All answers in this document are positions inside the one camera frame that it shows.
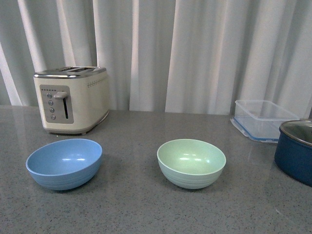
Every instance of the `clear plastic container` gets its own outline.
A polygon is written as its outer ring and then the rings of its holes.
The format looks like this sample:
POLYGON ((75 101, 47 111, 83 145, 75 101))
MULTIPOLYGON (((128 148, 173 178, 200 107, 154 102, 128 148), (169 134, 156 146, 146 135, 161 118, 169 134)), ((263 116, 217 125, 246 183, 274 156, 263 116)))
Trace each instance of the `clear plastic container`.
POLYGON ((232 124, 242 134, 255 141, 278 142, 281 123, 299 119, 271 101, 237 100, 235 103, 232 124))

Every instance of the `toaster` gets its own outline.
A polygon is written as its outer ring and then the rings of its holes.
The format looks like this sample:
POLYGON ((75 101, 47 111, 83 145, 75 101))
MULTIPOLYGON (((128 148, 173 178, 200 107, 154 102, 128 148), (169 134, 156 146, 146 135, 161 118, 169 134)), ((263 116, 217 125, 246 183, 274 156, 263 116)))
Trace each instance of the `toaster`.
POLYGON ((85 134, 109 113, 104 67, 63 67, 36 72, 34 83, 43 128, 49 133, 85 134))

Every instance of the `light green bowl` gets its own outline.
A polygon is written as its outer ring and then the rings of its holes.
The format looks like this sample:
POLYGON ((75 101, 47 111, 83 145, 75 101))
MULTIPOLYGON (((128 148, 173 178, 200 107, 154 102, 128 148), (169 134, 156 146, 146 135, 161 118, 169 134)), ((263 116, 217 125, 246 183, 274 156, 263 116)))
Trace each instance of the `light green bowl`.
POLYGON ((200 189, 214 183, 226 164, 224 153, 212 144, 194 139, 164 143, 157 151, 160 169, 173 184, 200 189))

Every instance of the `blue pot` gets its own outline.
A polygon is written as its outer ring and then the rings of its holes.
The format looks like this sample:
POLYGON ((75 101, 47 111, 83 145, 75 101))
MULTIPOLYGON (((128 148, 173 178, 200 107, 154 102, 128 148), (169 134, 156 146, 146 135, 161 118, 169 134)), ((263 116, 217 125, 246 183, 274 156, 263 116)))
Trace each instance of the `blue pot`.
POLYGON ((279 130, 274 156, 277 166, 312 187, 312 121, 284 122, 279 130))

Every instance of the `metal rim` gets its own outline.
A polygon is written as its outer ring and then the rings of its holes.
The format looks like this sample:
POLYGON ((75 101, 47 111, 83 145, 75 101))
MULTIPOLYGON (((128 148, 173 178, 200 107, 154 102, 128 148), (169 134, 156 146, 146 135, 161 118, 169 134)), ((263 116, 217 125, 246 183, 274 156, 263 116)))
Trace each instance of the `metal rim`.
POLYGON ((300 142, 302 144, 305 144, 307 146, 310 146, 312 147, 312 143, 310 142, 307 142, 305 140, 302 140, 296 136, 294 136, 293 134, 290 134, 286 129, 285 129, 285 125, 289 124, 289 123, 292 123, 292 122, 297 122, 297 123, 302 123, 302 126, 304 126, 304 123, 309 123, 310 125, 312 125, 312 120, 291 120, 291 121, 287 121, 287 122, 284 122, 281 124, 280 126, 280 130, 281 132, 283 132, 286 136, 290 137, 291 139, 297 141, 297 142, 300 142))

